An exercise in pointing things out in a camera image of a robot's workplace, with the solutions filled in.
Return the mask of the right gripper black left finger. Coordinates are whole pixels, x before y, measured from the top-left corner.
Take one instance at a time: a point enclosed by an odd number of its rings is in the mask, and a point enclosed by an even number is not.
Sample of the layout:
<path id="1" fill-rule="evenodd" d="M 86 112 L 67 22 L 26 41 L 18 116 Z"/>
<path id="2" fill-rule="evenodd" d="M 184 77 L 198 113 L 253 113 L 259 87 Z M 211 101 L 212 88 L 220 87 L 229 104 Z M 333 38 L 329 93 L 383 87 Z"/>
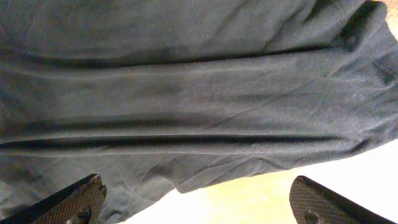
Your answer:
<path id="1" fill-rule="evenodd" d="M 90 174 L 1 220 L 1 224 L 97 224 L 106 196 L 101 176 Z"/>

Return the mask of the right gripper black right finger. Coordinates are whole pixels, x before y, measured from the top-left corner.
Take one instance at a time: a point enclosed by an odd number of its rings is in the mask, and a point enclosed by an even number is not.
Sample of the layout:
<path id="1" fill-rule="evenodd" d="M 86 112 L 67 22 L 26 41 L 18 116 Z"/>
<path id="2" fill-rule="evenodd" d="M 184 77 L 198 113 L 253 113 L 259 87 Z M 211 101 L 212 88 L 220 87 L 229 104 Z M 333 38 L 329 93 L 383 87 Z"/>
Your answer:
<path id="1" fill-rule="evenodd" d="M 303 175 L 294 179 L 289 203 L 298 224 L 396 224 Z"/>

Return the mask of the dark green t-shirt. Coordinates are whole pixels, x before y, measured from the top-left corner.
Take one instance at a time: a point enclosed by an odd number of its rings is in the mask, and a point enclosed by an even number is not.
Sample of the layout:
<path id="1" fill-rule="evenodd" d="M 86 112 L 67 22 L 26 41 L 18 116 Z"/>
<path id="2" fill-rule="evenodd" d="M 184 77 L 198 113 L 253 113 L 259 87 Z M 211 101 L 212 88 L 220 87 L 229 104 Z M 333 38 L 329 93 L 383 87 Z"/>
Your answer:
<path id="1" fill-rule="evenodd" d="M 171 190 L 397 138 L 380 1 L 1 1 L 1 217 L 92 174 L 101 223 Z"/>

